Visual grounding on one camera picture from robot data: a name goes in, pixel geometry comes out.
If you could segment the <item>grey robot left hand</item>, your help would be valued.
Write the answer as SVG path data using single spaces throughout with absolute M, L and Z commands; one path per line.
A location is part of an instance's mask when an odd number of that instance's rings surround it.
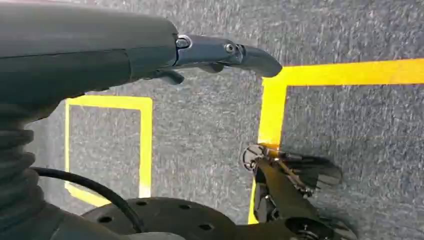
M 166 18 L 53 2 L 0 3 L 0 102 L 40 109 L 138 80 L 178 85 L 177 69 L 225 67 L 275 77 L 267 52 L 229 39 L 180 34 Z

